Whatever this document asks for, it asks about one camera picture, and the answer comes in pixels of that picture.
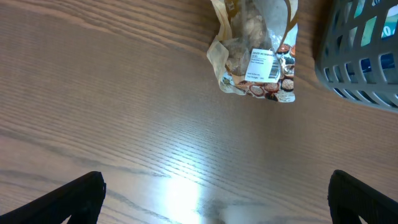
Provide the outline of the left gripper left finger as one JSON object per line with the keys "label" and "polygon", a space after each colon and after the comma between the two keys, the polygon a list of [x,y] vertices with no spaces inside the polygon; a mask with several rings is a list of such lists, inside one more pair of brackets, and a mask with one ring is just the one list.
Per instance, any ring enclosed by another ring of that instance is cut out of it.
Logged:
{"label": "left gripper left finger", "polygon": [[11,212],[1,223],[96,224],[106,196],[101,172],[91,171]]}

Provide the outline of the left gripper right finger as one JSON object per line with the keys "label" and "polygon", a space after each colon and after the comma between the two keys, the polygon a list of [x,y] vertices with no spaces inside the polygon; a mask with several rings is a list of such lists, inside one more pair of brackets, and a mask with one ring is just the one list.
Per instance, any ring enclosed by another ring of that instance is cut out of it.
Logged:
{"label": "left gripper right finger", "polygon": [[397,223],[397,202],[343,170],[335,170],[328,186],[333,223]]}

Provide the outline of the grey plastic basket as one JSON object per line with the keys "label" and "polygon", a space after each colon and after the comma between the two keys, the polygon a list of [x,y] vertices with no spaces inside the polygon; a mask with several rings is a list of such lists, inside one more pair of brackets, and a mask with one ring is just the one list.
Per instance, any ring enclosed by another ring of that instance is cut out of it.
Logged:
{"label": "grey plastic basket", "polygon": [[[343,83],[336,79],[331,71],[331,82],[328,81],[325,68],[343,62],[353,62],[357,72],[358,60],[370,58],[372,62],[382,54],[393,53],[397,56],[397,25],[394,35],[381,39],[381,31],[390,8],[397,5],[397,1],[367,0],[362,13],[354,17],[359,0],[334,1],[332,11],[315,59],[315,73],[318,80],[338,96],[362,105],[381,110],[397,112],[397,83],[386,82],[378,78],[376,83],[366,83],[361,77],[359,83],[351,83],[345,78]],[[377,17],[371,41],[361,46],[361,38],[365,23]]]}

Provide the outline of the blue Kleenex tissue pack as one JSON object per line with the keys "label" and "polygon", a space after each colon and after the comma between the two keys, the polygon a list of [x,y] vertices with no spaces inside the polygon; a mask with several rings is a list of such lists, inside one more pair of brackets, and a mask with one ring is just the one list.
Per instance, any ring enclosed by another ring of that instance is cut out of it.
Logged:
{"label": "blue Kleenex tissue pack", "polygon": [[331,71],[334,71],[339,83],[343,83],[345,78],[351,83],[359,83],[361,77],[370,84],[376,83],[378,78],[383,78],[389,83],[397,83],[396,58],[393,53],[380,55],[377,62],[372,62],[370,58],[361,58],[358,60],[360,72],[355,70],[353,62],[343,62],[325,68],[325,73],[329,82],[331,82]]}

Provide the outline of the mint green snack packet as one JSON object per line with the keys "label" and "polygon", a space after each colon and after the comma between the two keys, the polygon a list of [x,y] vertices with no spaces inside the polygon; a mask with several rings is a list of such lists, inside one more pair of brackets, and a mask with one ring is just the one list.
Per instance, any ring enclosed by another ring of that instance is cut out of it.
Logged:
{"label": "mint green snack packet", "polygon": [[[364,8],[365,0],[359,0],[354,17],[358,17]],[[368,45],[371,41],[373,29],[376,24],[377,17],[373,17],[365,23],[363,36],[361,38],[361,46]],[[383,29],[381,31],[381,39],[386,39],[396,32],[397,25],[397,5],[389,9]]]}

